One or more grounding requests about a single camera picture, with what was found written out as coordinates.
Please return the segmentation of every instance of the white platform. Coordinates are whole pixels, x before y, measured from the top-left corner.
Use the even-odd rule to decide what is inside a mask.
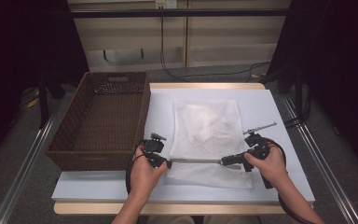
[[[158,133],[168,140],[161,155],[168,157],[174,132],[173,98],[199,100],[237,100],[244,130],[277,122],[276,126],[259,131],[262,136],[279,143],[285,151],[287,170],[305,199],[315,201],[296,152],[284,128],[278,108],[265,90],[195,90],[152,89],[145,138]],[[163,176],[150,196],[158,203],[277,203],[275,189],[265,189],[260,173],[252,171],[252,189],[222,189],[190,185],[185,181]],[[124,171],[62,172],[52,199],[56,201],[124,202],[127,198]]]

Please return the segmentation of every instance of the black cord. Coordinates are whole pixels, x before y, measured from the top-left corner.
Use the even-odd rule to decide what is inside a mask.
[[[31,93],[32,91],[34,91],[34,89],[36,89],[36,87],[33,87],[33,88],[31,88],[30,90],[24,92],[21,96],[28,95],[29,93]]]
[[[261,139],[267,141],[269,144],[272,144],[274,145],[275,147],[277,147],[281,153],[282,153],[282,156],[283,156],[283,162],[284,162],[284,165],[286,165],[286,154],[284,153],[284,150],[283,148],[276,142],[274,142],[273,140],[271,139],[268,139],[266,137],[260,137]],[[304,218],[302,217],[299,217],[298,215],[296,215],[294,212],[292,212],[290,210],[289,207],[287,207],[287,205],[284,203],[283,199],[281,198],[281,195],[278,194],[278,201],[283,209],[283,211],[289,216],[291,217],[292,219],[294,219],[295,221],[301,223],[301,224],[313,224],[312,222],[309,222],[307,220],[305,220]]]
[[[131,159],[130,159],[130,162],[129,162],[129,165],[127,166],[127,171],[126,171],[126,189],[127,189],[127,193],[130,194],[131,192],[131,171],[132,171],[132,166],[133,166],[133,163],[138,160],[138,158],[140,158],[141,156],[143,155],[140,155],[138,157],[136,157],[135,159],[133,158],[135,156],[135,152],[136,152],[136,149],[138,148],[138,146],[141,145],[141,143],[143,143],[143,140],[139,140],[138,143],[133,146],[132,148],[132,153],[131,153]]]
[[[161,67],[162,70],[170,77],[182,80],[184,82],[190,82],[189,80],[184,79],[184,77],[205,77],[205,76],[231,76],[231,75],[237,75],[237,74],[241,74],[241,73],[246,73],[249,72],[249,76],[247,77],[245,82],[248,82],[249,79],[252,76],[252,69],[255,69],[257,67],[260,67],[266,63],[269,62],[263,62],[263,63],[254,63],[251,65],[251,67],[249,69],[246,70],[242,70],[242,71],[238,71],[238,72],[233,72],[233,73],[213,73],[213,74],[195,74],[195,75],[186,75],[186,76],[175,76],[173,75],[170,70],[168,70],[167,65],[165,64],[165,56],[164,56],[164,18],[161,17],[161,48],[160,48],[160,54],[159,54],[159,60],[161,63]]]
[[[269,62],[265,62],[265,63],[254,63],[251,65],[251,67],[248,69],[249,71],[249,76],[246,78],[245,82],[249,82],[249,80],[251,79],[252,77],[252,69],[255,69],[256,67],[254,67],[255,65],[259,64],[257,67],[263,65],[263,64],[266,64],[266,63],[269,63]]]
[[[159,60],[161,62],[162,69],[170,77],[182,80],[184,82],[190,82],[190,81],[185,80],[185,79],[183,79],[181,77],[177,77],[177,76],[174,76],[173,74],[171,74],[171,72],[168,70],[167,66],[165,65],[165,56],[164,56],[164,18],[161,17],[160,19],[161,19],[161,49],[160,49],[160,52],[159,52]]]
[[[263,222],[261,221],[260,216],[256,216],[256,218],[257,218],[257,221],[258,221],[259,224],[263,224]]]
[[[310,91],[308,91],[307,101],[305,103],[305,107],[303,110],[304,113],[300,117],[295,117],[293,119],[289,119],[289,120],[285,121],[284,125],[285,125],[286,129],[300,125],[300,124],[304,123],[310,117],[310,100],[311,100],[311,93],[310,93]]]

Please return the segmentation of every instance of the white cloth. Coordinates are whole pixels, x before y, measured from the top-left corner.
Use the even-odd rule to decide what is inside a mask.
[[[170,159],[219,160],[243,152],[241,117],[235,100],[174,99],[175,133]],[[252,175],[219,164],[174,162],[167,177],[220,188],[251,188]]]

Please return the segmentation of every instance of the brown woven basket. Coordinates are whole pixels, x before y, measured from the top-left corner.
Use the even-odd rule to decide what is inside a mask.
[[[125,170],[149,102],[146,72],[86,73],[47,156],[63,171]]]

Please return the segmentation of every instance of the table surface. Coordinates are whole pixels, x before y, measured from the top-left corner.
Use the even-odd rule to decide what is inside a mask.
[[[151,83],[152,89],[264,90],[259,83]],[[57,201],[59,215],[117,214],[123,202]],[[268,215],[283,214],[278,203],[148,203],[141,215]]]

